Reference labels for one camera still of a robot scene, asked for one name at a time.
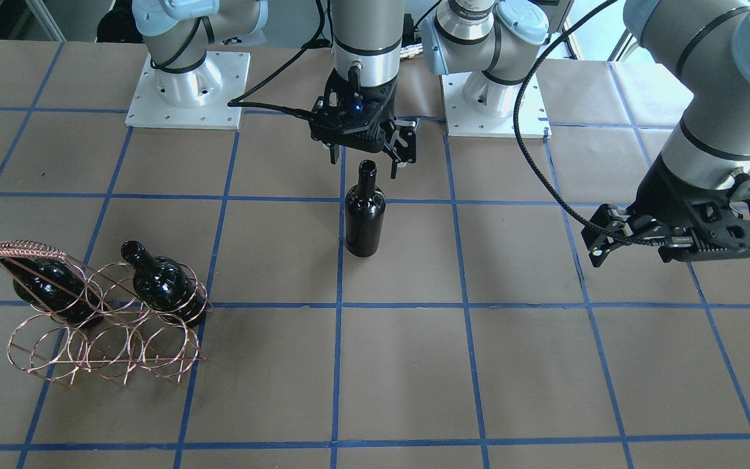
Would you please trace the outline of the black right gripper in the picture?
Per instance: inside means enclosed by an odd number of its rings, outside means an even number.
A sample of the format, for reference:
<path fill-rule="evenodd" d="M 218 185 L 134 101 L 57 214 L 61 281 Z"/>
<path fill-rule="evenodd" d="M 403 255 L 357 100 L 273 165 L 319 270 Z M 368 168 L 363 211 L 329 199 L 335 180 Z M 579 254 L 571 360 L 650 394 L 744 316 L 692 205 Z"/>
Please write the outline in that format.
<path fill-rule="evenodd" d="M 398 78 L 375 87 L 354 88 L 338 71 L 331 71 L 312 112 L 311 137 L 327 143 L 330 164 L 342 161 L 344 147 L 365 152 L 387 152 L 390 178 L 398 169 L 416 163 L 420 118 L 396 119 L 394 97 Z"/>

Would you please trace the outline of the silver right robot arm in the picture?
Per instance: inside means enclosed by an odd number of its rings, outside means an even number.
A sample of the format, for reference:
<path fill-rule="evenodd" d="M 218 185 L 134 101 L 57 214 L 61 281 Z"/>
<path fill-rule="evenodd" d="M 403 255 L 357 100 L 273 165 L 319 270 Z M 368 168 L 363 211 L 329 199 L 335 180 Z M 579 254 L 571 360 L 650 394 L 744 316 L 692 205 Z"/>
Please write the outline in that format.
<path fill-rule="evenodd" d="M 243 109 L 265 109 L 309 124 L 329 148 L 384 152 L 392 169 L 416 160 L 419 122 L 394 111 L 402 47 L 402 1 L 318 1 L 318 26 L 301 45 L 330 48 L 333 69 L 310 109 L 253 103 L 249 57 L 210 51 L 264 27 L 266 1 L 133 1 L 131 12 L 148 48 L 126 124 L 142 128 L 235 130 Z"/>

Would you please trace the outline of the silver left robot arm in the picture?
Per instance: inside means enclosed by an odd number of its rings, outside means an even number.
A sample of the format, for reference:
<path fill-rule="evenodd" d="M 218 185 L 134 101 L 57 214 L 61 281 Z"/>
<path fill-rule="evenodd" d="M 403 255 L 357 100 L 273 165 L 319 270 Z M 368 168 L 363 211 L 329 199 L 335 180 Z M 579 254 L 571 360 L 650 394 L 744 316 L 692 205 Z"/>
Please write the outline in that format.
<path fill-rule="evenodd" d="M 623 63 L 633 50 L 649 56 L 691 93 L 667 142 L 652 160 L 627 208 L 603 204 L 581 217 L 535 164 L 521 136 L 521 101 L 553 50 L 548 45 L 523 68 L 506 74 L 503 33 L 523 38 L 518 2 L 496 6 L 498 21 L 475 42 L 447 32 L 443 18 L 423 21 L 426 62 L 444 81 L 465 76 L 458 109 L 491 111 L 492 93 L 504 98 L 512 148 L 544 189 L 581 225 L 591 265 L 601 267 L 623 246 L 656 249 L 665 263 L 750 258 L 750 1 L 625 1 L 624 31 L 610 60 Z"/>

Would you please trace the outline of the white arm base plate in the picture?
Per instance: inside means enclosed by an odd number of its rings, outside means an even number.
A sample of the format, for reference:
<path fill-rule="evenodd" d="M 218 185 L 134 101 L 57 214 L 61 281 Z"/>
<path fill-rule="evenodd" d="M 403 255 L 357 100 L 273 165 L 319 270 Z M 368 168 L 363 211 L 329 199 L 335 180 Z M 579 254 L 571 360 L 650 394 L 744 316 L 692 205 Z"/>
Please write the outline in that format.
<path fill-rule="evenodd" d="M 247 51 L 208 51 L 199 68 L 184 74 L 144 67 L 125 124 L 135 128 L 238 130 L 242 110 L 229 101 L 246 90 L 252 57 Z"/>
<path fill-rule="evenodd" d="M 515 122 L 524 139 L 553 134 L 536 76 L 525 89 L 517 120 L 513 118 L 513 107 L 521 84 L 494 83 L 482 72 L 459 72 L 440 78 L 449 136 L 515 137 Z"/>

